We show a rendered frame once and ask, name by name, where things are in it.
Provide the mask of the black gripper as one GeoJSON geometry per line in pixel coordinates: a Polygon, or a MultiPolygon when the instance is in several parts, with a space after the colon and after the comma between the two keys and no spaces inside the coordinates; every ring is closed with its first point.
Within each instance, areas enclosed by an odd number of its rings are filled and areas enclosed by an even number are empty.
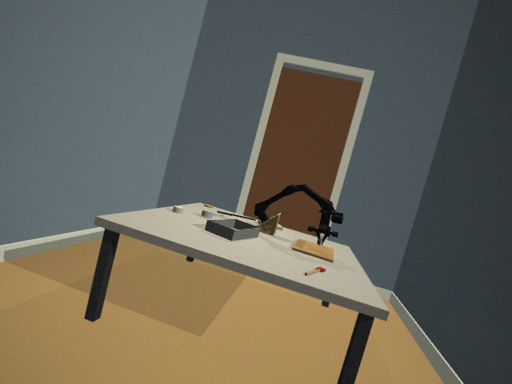
{"type": "MultiPolygon", "coordinates": [[[[329,224],[330,224],[330,222],[323,221],[323,220],[321,220],[321,221],[320,221],[320,223],[321,223],[321,224],[323,224],[323,225],[327,224],[328,226],[329,226],[329,224]]],[[[315,229],[315,227],[313,227],[313,226],[309,226],[309,227],[308,227],[308,231],[311,231],[311,232],[315,231],[315,232],[316,232],[315,234],[318,236],[318,239],[320,240],[320,233],[318,232],[318,231],[319,231],[319,229],[315,229]]],[[[326,238],[327,238],[327,237],[329,237],[330,235],[332,235],[333,237],[336,237],[336,238],[337,238],[337,237],[338,237],[338,232],[335,232],[335,231],[332,231],[332,232],[326,232],[326,234],[324,235],[324,238],[323,238],[323,240],[322,240],[322,244],[324,243],[324,241],[326,240],[326,238]]]]}

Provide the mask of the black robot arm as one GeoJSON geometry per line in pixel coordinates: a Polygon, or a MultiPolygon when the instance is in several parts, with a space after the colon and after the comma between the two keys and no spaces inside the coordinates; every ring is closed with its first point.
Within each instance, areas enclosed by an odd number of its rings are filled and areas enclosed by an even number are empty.
{"type": "MultiPolygon", "coordinates": [[[[330,216],[331,216],[332,222],[342,224],[343,213],[335,212],[332,201],[330,201],[326,198],[323,198],[322,196],[317,194],[315,191],[313,191],[311,188],[309,188],[308,185],[306,185],[306,184],[289,185],[279,194],[276,194],[272,198],[269,198],[263,202],[256,204],[254,207],[255,208],[254,215],[259,217],[261,223],[269,220],[269,218],[267,217],[266,212],[265,212],[266,209],[269,208],[268,207],[269,204],[276,202],[277,200],[279,200],[280,198],[283,198],[284,196],[287,196],[287,195],[290,195],[290,194],[293,194],[293,193],[299,192],[299,191],[305,192],[320,205],[320,207],[322,208],[319,211],[322,213],[321,220],[329,222],[330,216]]],[[[330,228],[331,227],[328,226],[327,224],[323,225],[320,223],[318,232],[322,233],[322,234],[326,234],[326,232],[330,232],[330,228]]]]}

